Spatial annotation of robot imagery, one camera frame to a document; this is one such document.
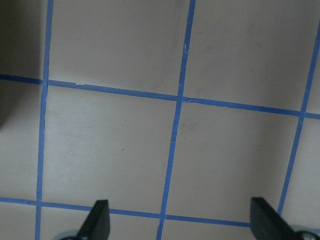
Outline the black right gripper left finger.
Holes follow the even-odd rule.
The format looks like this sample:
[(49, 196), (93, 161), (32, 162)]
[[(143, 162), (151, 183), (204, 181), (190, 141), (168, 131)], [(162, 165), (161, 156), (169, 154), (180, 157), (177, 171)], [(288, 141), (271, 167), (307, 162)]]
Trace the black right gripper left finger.
[(107, 199), (97, 200), (77, 232), (77, 240), (107, 240), (110, 235), (110, 213)]

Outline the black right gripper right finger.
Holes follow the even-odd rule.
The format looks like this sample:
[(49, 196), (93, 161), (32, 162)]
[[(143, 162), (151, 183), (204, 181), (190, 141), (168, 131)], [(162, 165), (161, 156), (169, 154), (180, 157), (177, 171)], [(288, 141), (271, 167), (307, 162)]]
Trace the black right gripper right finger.
[(250, 199), (250, 230), (256, 240), (303, 240), (263, 197)]

